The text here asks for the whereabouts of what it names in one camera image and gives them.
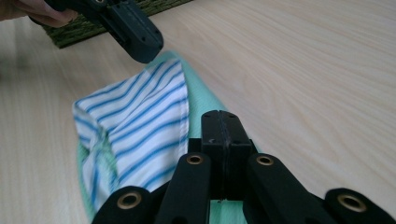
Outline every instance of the striped cloth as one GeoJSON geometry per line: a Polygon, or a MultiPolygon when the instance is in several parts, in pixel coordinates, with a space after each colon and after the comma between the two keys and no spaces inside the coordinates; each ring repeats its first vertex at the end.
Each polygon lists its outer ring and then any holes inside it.
{"type": "Polygon", "coordinates": [[[172,59],[76,101],[80,143],[89,156],[83,184],[96,211],[126,186],[154,191],[187,152],[189,102],[180,60],[172,59]]]}

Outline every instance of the light wood surface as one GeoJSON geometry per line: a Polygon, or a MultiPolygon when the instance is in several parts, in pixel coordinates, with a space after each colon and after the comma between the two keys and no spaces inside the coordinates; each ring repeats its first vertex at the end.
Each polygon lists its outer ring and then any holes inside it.
{"type": "MultiPolygon", "coordinates": [[[[361,192],[396,217],[396,2],[196,0],[151,17],[311,192],[361,192]]],[[[134,75],[108,34],[57,49],[0,22],[0,223],[87,223],[71,105],[134,75]]]]}

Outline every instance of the black tool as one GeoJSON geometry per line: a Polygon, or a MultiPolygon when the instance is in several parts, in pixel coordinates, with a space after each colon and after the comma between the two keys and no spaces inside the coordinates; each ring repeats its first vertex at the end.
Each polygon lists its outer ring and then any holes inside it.
{"type": "Polygon", "coordinates": [[[396,224],[354,190],[332,189],[324,200],[309,193],[279,159],[258,153],[239,118],[224,111],[202,115],[202,138],[190,139],[169,183],[151,193],[115,191],[93,224],[207,224],[209,201],[223,199],[243,201],[248,224],[396,224]]]}
{"type": "Polygon", "coordinates": [[[140,63],[151,62],[163,48],[163,36],[134,0],[46,0],[52,8],[67,8],[102,24],[128,54],[140,63]]]}

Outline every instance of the green fabric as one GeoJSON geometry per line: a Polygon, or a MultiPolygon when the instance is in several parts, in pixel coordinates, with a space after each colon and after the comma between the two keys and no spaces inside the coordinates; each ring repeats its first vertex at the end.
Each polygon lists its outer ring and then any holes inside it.
{"type": "MultiPolygon", "coordinates": [[[[152,63],[147,65],[147,68],[154,66],[169,59],[180,59],[185,74],[188,92],[189,92],[189,107],[190,107],[190,129],[189,138],[201,137],[201,116],[210,110],[226,110],[223,103],[213,94],[213,92],[206,86],[206,84],[197,76],[190,65],[173,51],[167,51],[156,58],[152,63]]],[[[84,206],[86,208],[88,217],[93,220],[94,209],[91,204],[87,191],[84,188],[82,181],[82,162],[88,156],[88,149],[82,144],[78,144],[78,178],[82,194],[84,206]]],[[[229,223],[246,223],[245,217],[242,213],[241,202],[212,201],[210,204],[210,223],[213,224],[229,224],[229,223]]]]}

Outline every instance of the green woven basket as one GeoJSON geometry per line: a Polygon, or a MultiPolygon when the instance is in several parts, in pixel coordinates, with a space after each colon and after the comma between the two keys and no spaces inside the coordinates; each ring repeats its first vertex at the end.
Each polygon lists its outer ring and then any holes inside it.
{"type": "MultiPolygon", "coordinates": [[[[181,4],[190,2],[191,0],[135,0],[136,4],[146,13],[151,16],[156,13],[165,11],[171,7],[176,7],[181,4]]],[[[52,42],[60,49],[88,39],[95,35],[104,33],[106,30],[101,25],[95,25],[85,19],[82,15],[61,28],[53,28],[43,26],[47,35],[52,39],[52,42]]]]}

